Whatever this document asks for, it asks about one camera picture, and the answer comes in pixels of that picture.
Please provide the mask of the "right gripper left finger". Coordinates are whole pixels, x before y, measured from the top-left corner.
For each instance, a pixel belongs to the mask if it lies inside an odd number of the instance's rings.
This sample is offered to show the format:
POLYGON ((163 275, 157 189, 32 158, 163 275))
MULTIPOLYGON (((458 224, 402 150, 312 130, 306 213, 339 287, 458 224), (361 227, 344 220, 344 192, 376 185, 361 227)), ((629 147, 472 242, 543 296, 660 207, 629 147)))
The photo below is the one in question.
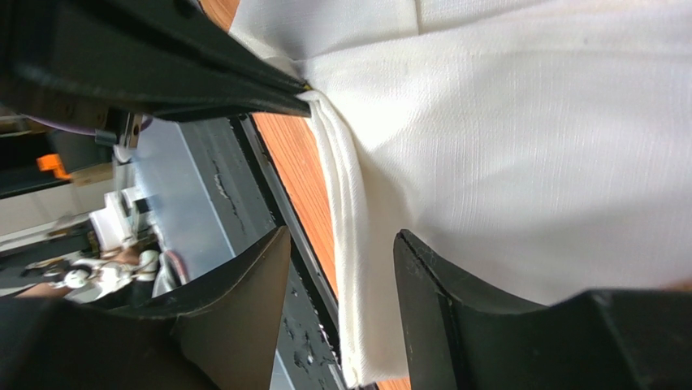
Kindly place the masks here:
POLYGON ((285 227, 137 307, 1 300, 4 389, 267 389, 290 263, 285 227))

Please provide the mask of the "white cloth napkin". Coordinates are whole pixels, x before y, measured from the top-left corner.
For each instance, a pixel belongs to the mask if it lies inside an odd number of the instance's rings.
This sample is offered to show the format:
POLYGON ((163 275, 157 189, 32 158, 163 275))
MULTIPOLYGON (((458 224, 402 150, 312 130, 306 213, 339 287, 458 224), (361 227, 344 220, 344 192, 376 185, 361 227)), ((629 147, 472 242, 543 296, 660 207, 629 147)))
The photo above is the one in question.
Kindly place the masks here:
POLYGON ((688 1, 243 1, 310 85, 349 387, 408 375, 392 245, 549 305, 691 277, 688 1))

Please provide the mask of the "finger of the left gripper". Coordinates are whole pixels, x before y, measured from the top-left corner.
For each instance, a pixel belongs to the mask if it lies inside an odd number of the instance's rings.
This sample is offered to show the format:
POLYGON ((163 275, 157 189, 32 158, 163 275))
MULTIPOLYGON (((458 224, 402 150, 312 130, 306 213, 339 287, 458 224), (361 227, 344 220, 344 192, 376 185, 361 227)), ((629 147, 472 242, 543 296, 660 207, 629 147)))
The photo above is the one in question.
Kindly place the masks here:
POLYGON ((48 120, 307 116, 305 83, 189 1, 4 1, 1 101, 48 120))

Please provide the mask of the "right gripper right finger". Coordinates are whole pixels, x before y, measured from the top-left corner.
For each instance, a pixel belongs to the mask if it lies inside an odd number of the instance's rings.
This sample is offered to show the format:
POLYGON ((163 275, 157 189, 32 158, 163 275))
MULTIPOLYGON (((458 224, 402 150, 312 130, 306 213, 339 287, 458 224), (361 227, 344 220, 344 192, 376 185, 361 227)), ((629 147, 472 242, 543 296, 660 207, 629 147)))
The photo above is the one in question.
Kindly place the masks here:
POLYGON ((439 256, 393 243, 415 389, 688 389, 691 295, 591 289, 543 306, 439 256))

